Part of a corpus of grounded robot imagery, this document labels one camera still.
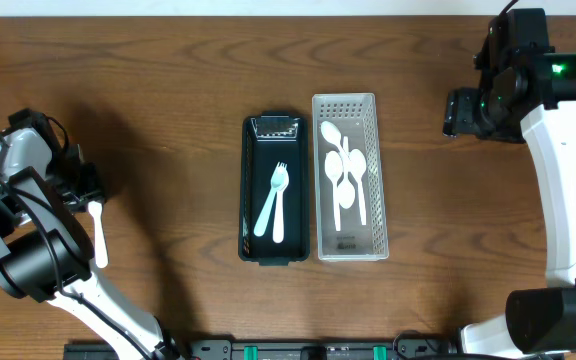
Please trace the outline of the pale green plastic fork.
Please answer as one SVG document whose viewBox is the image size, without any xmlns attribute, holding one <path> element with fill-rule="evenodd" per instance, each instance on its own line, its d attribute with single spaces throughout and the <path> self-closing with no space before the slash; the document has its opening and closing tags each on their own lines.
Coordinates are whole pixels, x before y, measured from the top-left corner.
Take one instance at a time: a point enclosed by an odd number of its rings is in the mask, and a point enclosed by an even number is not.
<svg viewBox="0 0 576 360">
<path fill-rule="evenodd" d="M 278 162 L 272 173 L 268 196 L 262 206 L 260 214 L 257 218 L 257 222 L 253 228 L 253 234 L 257 237 L 263 236 L 267 230 L 271 207 L 275 206 L 276 204 L 277 192 L 283 181 L 283 175 L 281 174 L 281 167 L 283 164 L 287 166 L 286 163 Z"/>
</svg>

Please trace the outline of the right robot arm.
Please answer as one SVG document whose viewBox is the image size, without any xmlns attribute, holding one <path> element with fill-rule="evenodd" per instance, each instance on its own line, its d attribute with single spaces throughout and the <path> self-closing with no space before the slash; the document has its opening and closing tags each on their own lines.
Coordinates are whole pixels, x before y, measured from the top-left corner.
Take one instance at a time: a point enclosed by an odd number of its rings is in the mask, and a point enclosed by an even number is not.
<svg viewBox="0 0 576 360">
<path fill-rule="evenodd" d="M 447 98 L 443 132 L 524 144 L 547 237 L 546 284 L 509 294 L 504 312 L 463 327 L 463 356 L 528 359 L 576 352 L 576 53 L 550 44 L 541 8 L 508 4 L 474 58 L 480 81 Z"/>
</svg>

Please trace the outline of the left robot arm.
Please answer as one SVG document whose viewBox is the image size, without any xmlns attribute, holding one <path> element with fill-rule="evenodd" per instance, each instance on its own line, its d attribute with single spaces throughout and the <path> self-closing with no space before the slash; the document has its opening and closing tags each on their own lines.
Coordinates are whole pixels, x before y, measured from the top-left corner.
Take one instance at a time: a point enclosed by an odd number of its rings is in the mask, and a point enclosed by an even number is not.
<svg viewBox="0 0 576 360">
<path fill-rule="evenodd" d="M 62 309 L 121 359 L 179 359 L 161 322 L 103 274 L 106 194 L 55 118 L 29 108 L 0 130 L 0 287 Z"/>
</svg>

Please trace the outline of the white spoon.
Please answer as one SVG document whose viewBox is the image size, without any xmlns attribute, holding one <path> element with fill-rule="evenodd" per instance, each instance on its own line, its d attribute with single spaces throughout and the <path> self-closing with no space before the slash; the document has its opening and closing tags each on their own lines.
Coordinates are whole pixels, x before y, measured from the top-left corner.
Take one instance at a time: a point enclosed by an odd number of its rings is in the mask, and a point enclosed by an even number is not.
<svg viewBox="0 0 576 360">
<path fill-rule="evenodd" d="M 330 121 L 323 121 L 320 126 L 323 138 L 334 145 L 340 153 L 346 154 L 342 145 L 342 134 L 339 129 Z"/>
<path fill-rule="evenodd" d="M 339 148 L 338 151 L 342 159 L 342 166 L 343 166 L 343 178 L 338 185 L 338 189 L 341 191 L 341 199 L 339 203 L 343 209 L 350 209 L 353 206 L 355 200 L 355 188 L 349 180 L 351 162 L 349 159 L 348 150 L 349 150 L 348 137 L 343 136 L 341 141 L 341 147 Z"/>
<path fill-rule="evenodd" d="M 289 184 L 289 174 L 287 166 L 285 164 L 281 167 L 281 174 L 283 175 L 283 181 L 279 190 L 277 192 L 276 204 L 275 204 L 275 214 L 273 222 L 273 235 L 272 239 L 274 243 L 281 243 L 284 240 L 284 200 L 283 195 Z"/>
<path fill-rule="evenodd" d="M 351 174 L 357 183 L 357 196 L 360 221 L 363 226 L 367 224 L 366 200 L 363 187 L 363 176 L 367 170 L 367 163 L 364 154 L 359 149 L 353 149 L 349 153 L 351 161 Z"/>
<path fill-rule="evenodd" d="M 332 184 L 333 219 L 335 230 L 341 230 L 341 216 L 338 199 L 338 181 L 342 175 L 342 160 L 337 152 L 330 151 L 325 157 L 325 174 Z"/>
</svg>

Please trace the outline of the clear plastic basket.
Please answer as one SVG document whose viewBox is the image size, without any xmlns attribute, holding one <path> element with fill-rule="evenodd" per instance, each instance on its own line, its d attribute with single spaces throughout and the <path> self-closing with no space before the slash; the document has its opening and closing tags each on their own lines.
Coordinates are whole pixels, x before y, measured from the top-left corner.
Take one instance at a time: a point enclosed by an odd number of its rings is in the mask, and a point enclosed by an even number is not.
<svg viewBox="0 0 576 360">
<path fill-rule="evenodd" d="M 325 157 L 328 152 L 339 150 L 323 138 L 320 130 L 323 121 L 332 122 L 342 137 L 348 137 L 348 155 L 351 150 L 359 149 L 365 156 L 365 226 L 360 221 L 357 183 L 350 168 L 349 180 L 355 188 L 355 200 L 350 209 L 343 209 L 339 203 L 341 230 L 335 230 L 332 184 L 325 174 Z M 312 123 L 319 259 L 329 262 L 386 259 L 389 248 L 375 96 L 372 93 L 316 94 L 312 98 Z"/>
</svg>

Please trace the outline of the black plastic basket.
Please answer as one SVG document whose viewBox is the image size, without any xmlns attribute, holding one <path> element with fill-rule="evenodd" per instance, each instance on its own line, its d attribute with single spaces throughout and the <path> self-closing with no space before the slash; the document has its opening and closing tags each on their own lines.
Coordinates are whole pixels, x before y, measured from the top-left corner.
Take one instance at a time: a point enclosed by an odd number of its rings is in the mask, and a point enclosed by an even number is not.
<svg viewBox="0 0 576 360">
<path fill-rule="evenodd" d="M 261 266 L 286 266 L 310 255 L 307 121 L 286 112 L 264 112 L 246 118 L 242 128 L 238 251 L 241 260 Z M 275 206 L 265 234 L 253 228 L 270 190 L 278 162 L 287 164 L 284 191 L 284 240 L 273 242 Z"/>
</svg>

